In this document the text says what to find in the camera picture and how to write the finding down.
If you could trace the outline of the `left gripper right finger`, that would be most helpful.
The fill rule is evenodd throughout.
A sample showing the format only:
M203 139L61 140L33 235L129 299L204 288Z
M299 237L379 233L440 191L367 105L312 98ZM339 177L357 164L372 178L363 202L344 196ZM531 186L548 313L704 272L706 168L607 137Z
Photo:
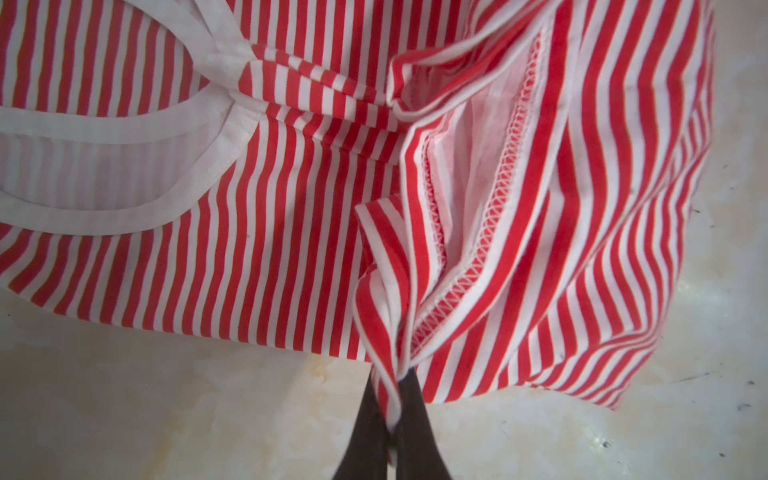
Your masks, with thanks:
M395 428L397 480L450 480L437 447L414 369L398 383L401 416Z

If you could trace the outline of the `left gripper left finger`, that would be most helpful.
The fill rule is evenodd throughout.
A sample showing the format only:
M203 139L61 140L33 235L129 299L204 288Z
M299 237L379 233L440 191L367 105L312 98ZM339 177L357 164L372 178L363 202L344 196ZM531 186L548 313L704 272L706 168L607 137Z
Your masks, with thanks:
M333 480L386 480L389 432L368 379L349 444Z

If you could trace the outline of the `red white striped tank top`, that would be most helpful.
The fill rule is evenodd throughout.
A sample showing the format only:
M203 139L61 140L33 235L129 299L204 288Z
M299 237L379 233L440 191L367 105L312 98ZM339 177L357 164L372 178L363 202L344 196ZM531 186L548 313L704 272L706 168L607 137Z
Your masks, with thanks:
M709 1L5 1L1 285L368 360L388 425L614 407L711 142Z

